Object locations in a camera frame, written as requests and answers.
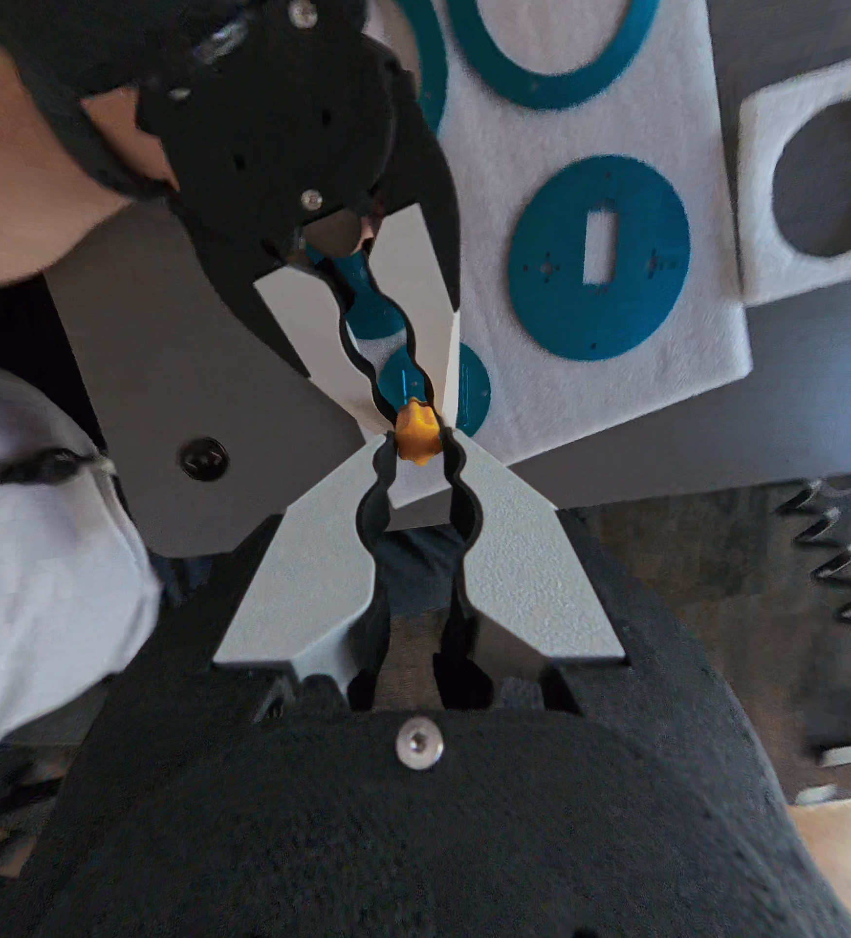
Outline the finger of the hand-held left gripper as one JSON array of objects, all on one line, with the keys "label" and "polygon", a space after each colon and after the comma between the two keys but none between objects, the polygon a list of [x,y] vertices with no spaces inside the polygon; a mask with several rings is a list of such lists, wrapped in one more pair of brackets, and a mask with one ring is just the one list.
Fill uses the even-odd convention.
[{"label": "finger of the hand-held left gripper", "polygon": [[254,288],[309,380],[362,427],[391,431],[395,409],[374,388],[374,368],[356,346],[344,306],[325,277],[287,265],[257,279]]},{"label": "finger of the hand-held left gripper", "polygon": [[427,400],[446,426],[455,427],[460,313],[419,204],[384,217],[366,263],[372,285],[404,318],[408,357],[419,370]]}]

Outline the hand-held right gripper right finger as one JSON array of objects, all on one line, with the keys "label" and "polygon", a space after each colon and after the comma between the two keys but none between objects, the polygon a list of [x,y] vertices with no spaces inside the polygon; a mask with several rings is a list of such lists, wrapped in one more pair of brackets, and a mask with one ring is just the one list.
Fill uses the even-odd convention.
[{"label": "hand-held right gripper right finger", "polygon": [[442,706],[489,709],[507,682],[559,702],[564,667],[627,662],[557,508],[470,437],[443,430],[462,539],[433,668]]}]

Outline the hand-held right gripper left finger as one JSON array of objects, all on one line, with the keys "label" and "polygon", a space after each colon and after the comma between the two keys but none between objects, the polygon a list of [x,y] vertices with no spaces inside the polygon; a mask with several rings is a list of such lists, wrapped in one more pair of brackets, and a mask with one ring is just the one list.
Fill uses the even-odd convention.
[{"label": "hand-held right gripper left finger", "polygon": [[285,511],[218,646],[223,669],[264,669],[302,684],[330,678],[371,710],[391,640],[375,547],[391,520],[393,432],[374,437]]}]

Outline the blue perforated mounting disc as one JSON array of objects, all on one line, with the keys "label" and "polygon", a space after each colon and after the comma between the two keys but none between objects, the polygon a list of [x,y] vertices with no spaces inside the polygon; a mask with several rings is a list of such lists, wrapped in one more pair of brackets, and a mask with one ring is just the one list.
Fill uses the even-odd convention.
[{"label": "blue perforated mounting disc", "polygon": [[[423,377],[408,356],[406,346],[400,346],[387,360],[377,379],[378,387],[396,410],[415,398],[426,400]],[[472,437],[485,421],[491,403],[491,384],[488,372],[478,355],[465,343],[459,350],[459,387],[456,427]]]}]

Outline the yellow handled screwdriver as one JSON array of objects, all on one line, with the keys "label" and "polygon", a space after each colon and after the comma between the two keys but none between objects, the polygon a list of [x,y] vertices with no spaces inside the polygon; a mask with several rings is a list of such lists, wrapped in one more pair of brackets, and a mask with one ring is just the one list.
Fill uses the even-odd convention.
[{"label": "yellow handled screwdriver", "polygon": [[443,451],[442,427],[434,408],[415,397],[397,412],[397,456],[418,466],[426,465]]}]

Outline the person's left forearm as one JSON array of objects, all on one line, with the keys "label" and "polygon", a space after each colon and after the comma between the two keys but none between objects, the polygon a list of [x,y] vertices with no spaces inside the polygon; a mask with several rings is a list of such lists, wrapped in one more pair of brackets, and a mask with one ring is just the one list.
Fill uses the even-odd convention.
[{"label": "person's left forearm", "polygon": [[128,204],[70,157],[0,50],[0,287],[44,272]]}]

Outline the black round desk grommet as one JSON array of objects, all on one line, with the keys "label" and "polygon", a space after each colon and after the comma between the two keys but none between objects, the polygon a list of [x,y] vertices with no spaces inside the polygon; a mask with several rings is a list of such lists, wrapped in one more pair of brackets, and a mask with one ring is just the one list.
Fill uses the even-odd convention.
[{"label": "black round desk grommet", "polygon": [[217,481],[230,466],[226,448],[212,437],[198,437],[184,442],[178,448],[175,460],[184,475],[203,483]]}]

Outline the person's left hand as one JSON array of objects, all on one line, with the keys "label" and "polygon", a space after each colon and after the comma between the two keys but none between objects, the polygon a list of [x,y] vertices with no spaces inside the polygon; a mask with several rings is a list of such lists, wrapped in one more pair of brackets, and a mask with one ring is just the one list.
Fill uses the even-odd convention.
[{"label": "person's left hand", "polygon": [[93,126],[117,158],[139,176],[179,191],[179,182],[161,138],[141,129],[137,119],[138,90],[120,87],[84,98],[81,104]]}]

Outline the small blue metal disc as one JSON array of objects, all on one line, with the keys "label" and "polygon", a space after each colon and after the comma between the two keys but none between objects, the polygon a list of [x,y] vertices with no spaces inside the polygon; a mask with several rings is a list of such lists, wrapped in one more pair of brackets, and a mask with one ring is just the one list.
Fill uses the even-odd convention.
[{"label": "small blue metal disc", "polygon": [[334,287],[356,339],[385,339],[405,329],[400,312],[372,284],[363,250],[350,256],[332,257],[308,244],[306,252],[314,270]]}]

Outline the dark pants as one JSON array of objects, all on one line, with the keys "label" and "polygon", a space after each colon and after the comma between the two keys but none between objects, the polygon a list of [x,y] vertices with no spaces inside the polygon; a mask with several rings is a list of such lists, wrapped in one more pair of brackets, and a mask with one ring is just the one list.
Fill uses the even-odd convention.
[{"label": "dark pants", "polygon": [[[375,546],[393,616],[419,616],[447,608],[464,541],[451,523],[385,533]],[[230,554],[166,557],[150,553],[161,582],[161,605],[176,609],[211,579]]]}]

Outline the blue disc with rectangular cutout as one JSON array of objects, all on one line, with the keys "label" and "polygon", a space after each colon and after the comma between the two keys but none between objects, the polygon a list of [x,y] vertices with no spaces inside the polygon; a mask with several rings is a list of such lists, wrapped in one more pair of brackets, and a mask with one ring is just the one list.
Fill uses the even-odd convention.
[{"label": "blue disc with rectangular cutout", "polygon": [[513,311],[560,358],[618,358],[666,322],[690,248],[680,197],[652,166],[619,155],[575,161],[540,187],[515,224]]}]

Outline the white foam sheet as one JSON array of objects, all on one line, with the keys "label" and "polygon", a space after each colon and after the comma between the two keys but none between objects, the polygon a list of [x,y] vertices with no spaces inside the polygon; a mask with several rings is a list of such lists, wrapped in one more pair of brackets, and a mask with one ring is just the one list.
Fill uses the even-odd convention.
[{"label": "white foam sheet", "polygon": [[[461,229],[460,330],[491,384],[476,442],[501,463],[744,379],[752,356],[736,262],[706,2],[399,2],[422,89],[442,111]],[[573,361],[512,306],[513,231],[575,161],[619,155],[674,187],[690,265],[666,322],[619,356]]]}]

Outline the black wristband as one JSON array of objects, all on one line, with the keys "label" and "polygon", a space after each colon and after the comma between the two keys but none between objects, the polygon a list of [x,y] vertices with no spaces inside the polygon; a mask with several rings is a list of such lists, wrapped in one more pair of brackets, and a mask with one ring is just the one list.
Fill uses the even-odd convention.
[{"label": "black wristband", "polygon": [[39,64],[27,53],[14,57],[22,83],[38,111],[63,149],[90,179],[106,190],[140,202],[167,194],[169,189],[164,182],[140,176],[115,154],[74,90],[48,66]]}]

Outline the white foam frame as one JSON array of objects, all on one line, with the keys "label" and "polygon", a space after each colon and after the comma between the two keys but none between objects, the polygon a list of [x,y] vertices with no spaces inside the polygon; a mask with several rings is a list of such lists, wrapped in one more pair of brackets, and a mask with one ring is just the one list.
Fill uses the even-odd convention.
[{"label": "white foam frame", "polygon": [[744,302],[756,307],[851,281],[851,250],[800,252],[773,212],[773,177],[787,143],[814,116],[851,101],[851,59],[767,86],[742,102],[737,156]]}]

